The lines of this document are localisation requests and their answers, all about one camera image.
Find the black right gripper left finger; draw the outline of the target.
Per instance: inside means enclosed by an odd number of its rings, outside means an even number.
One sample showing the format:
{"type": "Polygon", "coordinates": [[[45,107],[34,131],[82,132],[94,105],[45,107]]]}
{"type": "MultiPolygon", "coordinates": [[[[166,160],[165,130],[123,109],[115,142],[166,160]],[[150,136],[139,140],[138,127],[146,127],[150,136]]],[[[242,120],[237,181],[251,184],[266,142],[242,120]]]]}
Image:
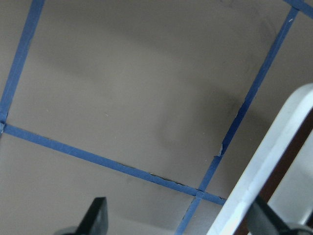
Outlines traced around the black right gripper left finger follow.
{"type": "Polygon", "coordinates": [[[108,233],[108,205],[106,197],[96,197],[77,227],[56,231],[55,235],[106,235],[108,233]]]}

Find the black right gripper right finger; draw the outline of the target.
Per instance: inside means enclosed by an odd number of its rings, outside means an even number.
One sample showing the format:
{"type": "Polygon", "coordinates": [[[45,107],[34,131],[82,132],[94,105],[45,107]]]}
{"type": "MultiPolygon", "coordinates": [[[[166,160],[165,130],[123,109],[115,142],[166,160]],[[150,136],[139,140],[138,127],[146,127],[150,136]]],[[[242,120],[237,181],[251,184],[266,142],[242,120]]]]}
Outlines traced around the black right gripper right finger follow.
{"type": "Polygon", "coordinates": [[[257,196],[246,213],[246,226],[250,235],[312,235],[305,225],[286,223],[274,210],[257,196]]]}

